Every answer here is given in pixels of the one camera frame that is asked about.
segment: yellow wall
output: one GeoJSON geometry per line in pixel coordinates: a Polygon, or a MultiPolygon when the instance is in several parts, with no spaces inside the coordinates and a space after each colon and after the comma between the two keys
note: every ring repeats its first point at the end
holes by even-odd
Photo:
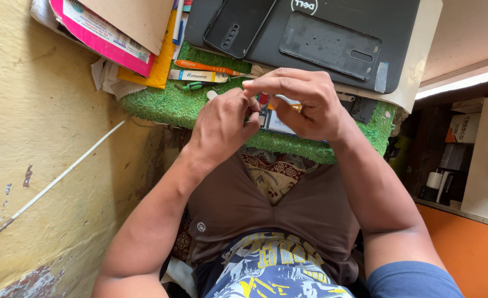
{"type": "MultiPolygon", "coordinates": [[[[128,116],[95,91],[98,57],[34,21],[30,2],[0,1],[0,224],[128,116]]],[[[165,132],[130,120],[3,231],[0,296],[88,296],[113,235],[162,173],[165,132]]]]}

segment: orange wall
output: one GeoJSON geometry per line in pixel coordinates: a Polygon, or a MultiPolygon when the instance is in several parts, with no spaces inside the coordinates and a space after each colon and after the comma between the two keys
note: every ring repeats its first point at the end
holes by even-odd
{"type": "Polygon", "coordinates": [[[463,295],[488,297],[488,225],[419,204],[417,208],[463,295]]]}

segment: person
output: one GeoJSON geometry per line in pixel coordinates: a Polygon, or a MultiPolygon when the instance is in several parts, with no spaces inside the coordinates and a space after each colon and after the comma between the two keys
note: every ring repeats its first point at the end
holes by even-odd
{"type": "Polygon", "coordinates": [[[341,285],[358,274],[350,252],[359,228],[371,297],[462,297],[413,200],[326,72],[280,68],[242,86],[200,110],[190,141],[113,239],[93,297],[166,296],[160,271],[186,204],[199,297],[353,297],[341,285]],[[260,92],[300,101],[298,113],[270,100],[298,136],[327,140],[337,158],[275,207],[235,154],[260,128],[260,92]]]}

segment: blue t-shirt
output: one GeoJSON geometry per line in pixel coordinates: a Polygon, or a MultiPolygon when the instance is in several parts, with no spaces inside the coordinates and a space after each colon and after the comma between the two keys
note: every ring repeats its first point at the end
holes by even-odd
{"type": "MultiPolygon", "coordinates": [[[[284,231],[239,237],[209,268],[200,297],[353,298],[338,286],[310,244],[284,231]]],[[[367,286],[372,298],[463,297],[441,268],[414,261],[377,268],[367,286]]]]}

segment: hand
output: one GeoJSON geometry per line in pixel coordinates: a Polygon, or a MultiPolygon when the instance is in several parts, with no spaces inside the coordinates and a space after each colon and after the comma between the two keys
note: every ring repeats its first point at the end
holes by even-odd
{"type": "Polygon", "coordinates": [[[216,96],[200,110],[184,151],[213,170],[259,131],[259,111],[257,100],[244,97],[241,88],[216,96]]]}
{"type": "Polygon", "coordinates": [[[263,92],[301,102],[301,112],[298,113],[284,100],[270,98],[279,119],[302,138],[336,142],[347,136],[353,125],[356,126],[341,106],[330,76],[324,71],[278,68],[260,78],[244,81],[242,86],[245,97],[263,92]]]}

